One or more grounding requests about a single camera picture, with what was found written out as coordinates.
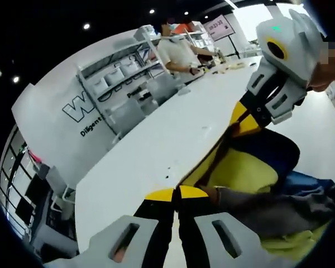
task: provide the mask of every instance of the white counter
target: white counter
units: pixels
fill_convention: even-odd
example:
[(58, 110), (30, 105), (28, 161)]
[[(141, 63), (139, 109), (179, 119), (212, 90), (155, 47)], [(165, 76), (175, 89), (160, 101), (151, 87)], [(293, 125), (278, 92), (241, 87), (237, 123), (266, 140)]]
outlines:
[[(209, 72), (148, 116), (91, 169), (76, 188), (76, 232), (81, 252), (120, 216), (133, 215), (144, 196), (172, 188), (221, 137), (260, 57), (225, 74)], [(293, 117), (270, 129), (298, 144), (296, 170), (335, 180), (335, 109), (324, 93), (309, 93)], [(165, 267), (183, 267), (178, 224)]]

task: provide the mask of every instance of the window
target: window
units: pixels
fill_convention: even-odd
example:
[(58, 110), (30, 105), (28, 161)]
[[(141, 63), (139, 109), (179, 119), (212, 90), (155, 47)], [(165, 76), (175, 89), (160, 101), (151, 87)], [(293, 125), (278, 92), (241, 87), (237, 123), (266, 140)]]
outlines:
[(14, 207), (11, 203), (7, 206), (6, 218), (9, 221), (10, 225), (16, 230), (20, 236), (25, 234), (27, 230), (27, 226), (23, 222), (23, 220), (16, 214), (16, 207)]
[(7, 212), (6, 202), (7, 202), (6, 190), (4, 191), (4, 190), (0, 189), (0, 205), (3, 207), (4, 213)]
[(20, 152), (20, 149), (22, 148), (22, 145), (25, 145), (25, 141), (20, 133), (20, 131), (17, 131), (15, 135), (13, 136), (13, 139), (10, 143), (11, 147), (13, 148), (13, 151), (15, 155), (18, 155)]
[[(298, 4), (277, 3), (277, 6), (278, 6), (280, 12), (282, 13), (282, 15), (284, 17), (287, 17), (287, 18), (291, 19), (291, 16), (290, 16), (290, 13), (289, 13), (290, 9), (293, 9), (293, 10), (297, 11), (297, 13), (305, 14), (305, 15), (308, 15), (310, 17), (309, 13), (304, 9), (304, 7), (302, 7), (301, 5), (298, 5)], [(317, 26), (318, 30), (320, 32), (324, 33), (324, 31), (319, 26), (319, 24), (315, 20), (313, 20), (313, 18), (311, 18), (311, 19), (315, 23), (315, 25)]]
[[(0, 173), (0, 188), (2, 189), (3, 193), (7, 193), (7, 187), (8, 187), (9, 181), (8, 181), (8, 177), (6, 177), (5, 172), (3, 172), (1, 170)], [(6, 197), (1, 194), (0, 195), (0, 201), (4, 204)]]
[(257, 39), (256, 27), (259, 23), (271, 20), (273, 17), (264, 4), (242, 7), (233, 10), (247, 41)]
[(15, 173), (15, 177), (12, 180), (12, 184), (16, 188), (17, 192), (20, 193), (21, 196), (23, 197), (25, 196), (27, 187), (30, 184), (30, 182), (31, 182), (31, 179), (27, 176), (24, 170), (19, 166)]
[(21, 165), (27, 171), (28, 175), (31, 178), (35, 176), (36, 171), (34, 170), (34, 164), (32, 163), (30, 156), (28, 155), (28, 150), (26, 150), (25, 155), (21, 160)]
[(10, 174), (12, 172), (13, 164), (15, 163), (15, 156), (13, 155), (12, 151), (10, 149), (7, 150), (6, 156), (4, 158), (3, 162), (3, 170), (5, 171), (6, 175), (10, 177)]

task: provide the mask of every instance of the person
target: person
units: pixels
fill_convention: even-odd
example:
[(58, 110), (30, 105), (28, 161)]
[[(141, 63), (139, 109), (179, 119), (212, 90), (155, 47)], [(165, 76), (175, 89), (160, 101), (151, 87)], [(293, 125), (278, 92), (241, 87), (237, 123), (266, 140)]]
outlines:
[(189, 83), (203, 75), (198, 69), (201, 65), (197, 55), (215, 56), (216, 53), (200, 49), (189, 43), (183, 35), (174, 35), (174, 25), (168, 19), (162, 20), (154, 26), (155, 31), (161, 33), (161, 40), (157, 46), (162, 63), (173, 74), (179, 73), (183, 83)]
[[(314, 18), (325, 29), (328, 37), (335, 42), (335, 0), (308, 0), (304, 2), (304, 8), (307, 6), (312, 9), (307, 9), (309, 14), (312, 14), (312, 12), (315, 14)], [(328, 62), (322, 63), (320, 61), (309, 84), (317, 92), (324, 91), (328, 84), (335, 80), (335, 49), (331, 49), (329, 52)], [(216, 202), (217, 196), (214, 189), (205, 188), (204, 190)], [(3, 254), (6, 254), (9, 258), (3, 258)], [(117, 262), (122, 259), (120, 255), (121, 252), (118, 252)], [(15, 235), (0, 206), (0, 267), (9, 266), (12, 260), (15, 260), (17, 265), (42, 267), (40, 261), (24, 248), (22, 241)], [(297, 267), (335, 267), (335, 219), (314, 250)]]

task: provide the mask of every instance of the green light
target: green light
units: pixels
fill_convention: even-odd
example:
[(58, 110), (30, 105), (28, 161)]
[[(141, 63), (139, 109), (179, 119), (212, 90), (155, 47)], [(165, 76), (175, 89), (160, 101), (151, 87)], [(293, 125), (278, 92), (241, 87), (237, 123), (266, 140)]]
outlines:
[(279, 32), (280, 32), (280, 26), (274, 26), (274, 27), (272, 27), (272, 29), (273, 29), (274, 31), (279, 31)]

